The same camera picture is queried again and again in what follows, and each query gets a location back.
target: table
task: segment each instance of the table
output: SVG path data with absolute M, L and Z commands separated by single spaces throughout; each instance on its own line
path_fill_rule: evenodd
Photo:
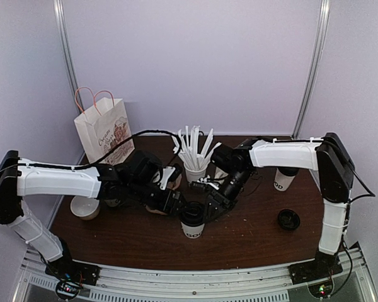
M 246 138 L 214 140 L 235 147 Z M 153 152 L 164 163 L 172 156 L 170 137 L 137 137 L 134 142 L 136 150 Z M 321 236 L 323 202 L 309 171 L 301 170 L 286 192 L 274 189 L 274 168 L 258 173 L 263 176 L 258 189 L 248 195 L 259 182 L 249 180 L 236 207 L 206 225 L 198 239 L 184 236 L 177 217 L 148 213 L 137 202 L 117 210 L 102 204 L 97 218 L 82 221 L 70 212 L 71 197 L 63 200 L 51 231 L 67 242 L 76 260 L 138 269 L 232 269 L 313 258 Z M 188 201 L 205 200 L 204 193 L 188 188 L 185 181 L 179 190 Z M 277 215 L 284 208 L 300 216 L 296 231 L 279 227 Z

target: printed illustration on bag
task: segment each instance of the printed illustration on bag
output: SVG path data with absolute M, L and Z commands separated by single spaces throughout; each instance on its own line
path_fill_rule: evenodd
M 100 146 L 102 145 L 104 152 L 107 153 L 129 136 L 131 136 L 131 132 L 129 131 L 128 121 L 126 118 L 121 117 L 115 122 L 113 129 L 108 130 L 104 137 L 99 139 L 98 142 Z M 129 140 L 127 143 L 117 148 L 116 151 L 105 160 L 105 162 L 111 165 L 121 162 L 122 159 L 124 160 L 129 155 L 129 152 L 133 147 L 133 141 Z

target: bag handle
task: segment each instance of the bag handle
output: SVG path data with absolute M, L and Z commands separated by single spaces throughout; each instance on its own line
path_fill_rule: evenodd
M 99 95 L 101 92 L 107 92 L 111 95 L 112 97 L 112 103 L 113 103 L 113 107 L 115 107 L 115 100 L 113 98 L 113 94 L 110 92 L 110 91 L 107 91 L 107 90 L 101 90 L 101 91 L 98 91 L 93 97 L 94 97 L 94 106 L 95 106 L 95 109 L 98 111 L 98 113 L 100 114 L 100 116 L 102 116 L 102 114 L 100 113 L 100 111 L 98 110 L 98 108 L 96 107 L 96 96 Z
M 75 100 L 75 102 L 76 102 L 76 105 L 77 105 L 77 107 L 81 110 L 81 112 L 83 113 L 83 114 L 86 114 L 85 112 L 84 112 L 84 110 L 83 110 L 83 107 L 81 107 L 81 105 L 78 103 L 78 101 L 77 101 L 77 93 L 81 90 L 81 89 L 88 89 L 89 91 L 90 91 L 90 93 L 91 93 L 91 95 L 93 96 L 93 99 L 94 99 L 94 93 L 93 93 L 93 91 L 90 89 L 90 88 L 88 88 L 88 87 L 80 87 L 79 89 L 77 89 L 76 90 L 76 93 L 74 94 L 74 100 Z

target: metal corner post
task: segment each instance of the metal corner post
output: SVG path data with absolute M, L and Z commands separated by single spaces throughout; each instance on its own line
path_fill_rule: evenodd
M 319 15 L 318 29 L 316 31 L 314 53 L 312 55 L 311 67 L 309 68 L 308 80 L 304 91 L 304 97 L 302 98 L 301 108 L 292 134 L 293 138 L 298 138 L 300 135 L 301 127 L 307 113 L 309 102 L 311 100 L 312 91 L 314 89 L 316 81 L 316 76 L 318 74 L 319 62 L 321 61 L 322 57 L 326 32 L 328 30 L 329 7 L 330 0 L 321 1 L 321 13 Z
M 74 97 L 74 94 L 78 89 L 78 83 L 77 83 L 76 72 L 74 71 L 74 66 L 71 59 L 69 39 L 67 37 L 66 22 L 64 19 L 64 12 L 63 12 L 63 0 L 54 0 L 54 9 L 55 9 L 57 27 L 59 29 L 60 40 L 62 42 L 64 61 L 66 63 L 67 78 L 69 80 L 72 95 Z M 84 110 L 83 103 L 81 102 L 80 93 L 77 93 L 76 99 L 77 99 L 77 102 L 81 105 L 82 109 Z M 76 109 L 77 109 L 77 112 L 80 114 L 80 110 L 77 105 L 76 105 Z

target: white bowl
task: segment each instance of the white bowl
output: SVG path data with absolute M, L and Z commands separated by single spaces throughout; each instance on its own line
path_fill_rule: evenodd
M 70 204 L 71 213 L 82 220 L 91 220 L 100 212 L 100 201 L 94 198 L 76 196 Z

